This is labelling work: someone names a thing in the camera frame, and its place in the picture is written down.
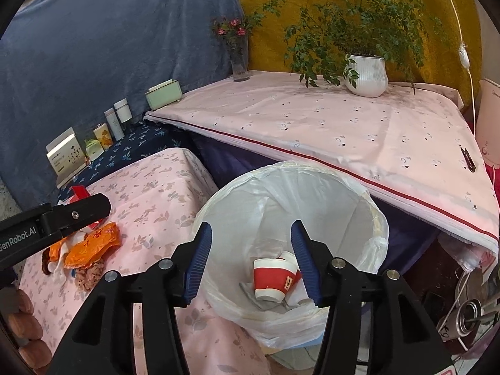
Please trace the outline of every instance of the mustard yellow fabric backdrop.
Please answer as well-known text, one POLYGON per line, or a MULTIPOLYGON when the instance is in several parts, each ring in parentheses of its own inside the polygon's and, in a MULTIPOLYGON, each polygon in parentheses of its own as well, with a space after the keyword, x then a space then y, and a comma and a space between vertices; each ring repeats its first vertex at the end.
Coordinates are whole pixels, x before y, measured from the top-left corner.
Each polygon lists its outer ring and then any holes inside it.
MULTIPOLYGON (((240 0, 245 12, 253 12, 266 0, 240 0)), ((268 15, 264 27, 255 30, 249 42, 249 68, 268 71, 289 71, 283 63, 286 44, 283 41, 283 29, 287 25, 298 23, 298 6, 306 0, 288 0, 280 18, 268 15)), ((449 0, 423 0, 429 14, 437 16, 443 22, 448 35, 448 46, 436 37, 429 28, 429 40, 425 43, 426 62, 417 72, 417 80, 426 83, 441 84, 457 89, 466 105, 471 103, 471 87, 467 72, 458 58, 460 36, 458 24, 449 0)), ((462 25, 462 34, 471 59, 471 73, 474 92, 477 93, 482 70, 481 27, 474 0, 453 0, 462 25)), ((390 66, 387 67, 390 81, 402 81, 390 66)))

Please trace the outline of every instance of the screw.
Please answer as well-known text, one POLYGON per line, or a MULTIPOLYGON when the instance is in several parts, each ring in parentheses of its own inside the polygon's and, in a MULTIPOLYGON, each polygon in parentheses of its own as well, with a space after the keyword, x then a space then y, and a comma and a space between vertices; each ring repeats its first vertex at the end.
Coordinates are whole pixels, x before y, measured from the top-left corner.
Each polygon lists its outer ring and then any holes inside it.
POLYGON ((345 268, 346 261, 344 261, 341 258, 334 258, 334 259, 332 259, 332 267, 337 268, 337 269, 345 268))
POLYGON ((390 280, 398 280, 401 277, 401 275, 399 274, 399 272, 397 270, 389 269, 387 271, 387 277, 390 280))
POLYGON ((160 269, 170 269, 173 267, 173 262, 171 259, 162 259, 159 263, 158 266, 160 269))
POLYGON ((118 272, 115 270, 110 270, 109 272, 106 272, 106 275, 104 275, 106 282, 113 282, 116 278, 118 278, 118 272))

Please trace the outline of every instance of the ribbed white pot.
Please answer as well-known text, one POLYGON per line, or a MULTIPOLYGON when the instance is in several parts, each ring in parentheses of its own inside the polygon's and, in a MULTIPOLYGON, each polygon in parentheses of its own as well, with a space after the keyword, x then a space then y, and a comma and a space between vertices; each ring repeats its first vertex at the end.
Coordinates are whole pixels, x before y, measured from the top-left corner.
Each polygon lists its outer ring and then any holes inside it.
POLYGON ((389 79, 386 73, 386 62, 381 57, 366 57, 351 55, 356 63, 349 64, 349 68, 359 73, 356 88, 346 80, 347 88, 363 97, 378 97, 386 91, 389 79))

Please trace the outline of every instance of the orange plastic wrapper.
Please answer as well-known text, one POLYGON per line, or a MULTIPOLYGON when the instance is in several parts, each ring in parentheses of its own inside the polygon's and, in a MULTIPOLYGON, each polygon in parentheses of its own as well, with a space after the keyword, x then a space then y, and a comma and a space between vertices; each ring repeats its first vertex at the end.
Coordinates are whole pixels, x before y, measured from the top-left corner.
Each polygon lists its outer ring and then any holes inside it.
POLYGON ((51 245, 50 251, 48 252, 48 261, 49 262, 59 261, 59 254, 61 253, 61 247, 63 246, 64 242, 67 239, 68 239, 67 237, 64 237, 63 239, 59 240, 55 244, 51 245))
POLYGON ((88 234, 85 240, 76 244, 64 261, 66 269, 89 268, 103 257, 111 247, 119 247, 120 234, 116 223, 111 222, 88 234))

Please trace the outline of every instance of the green tissue box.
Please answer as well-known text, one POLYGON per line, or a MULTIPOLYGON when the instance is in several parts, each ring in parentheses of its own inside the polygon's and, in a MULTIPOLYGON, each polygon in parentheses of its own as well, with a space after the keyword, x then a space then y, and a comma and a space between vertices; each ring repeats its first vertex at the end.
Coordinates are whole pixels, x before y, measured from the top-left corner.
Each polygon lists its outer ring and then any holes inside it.
POLYGON ((146 92, 146 100, 151 110, 158 110, 174 101, 181 101, 183 92, 177 80, 167 80, 146 92))

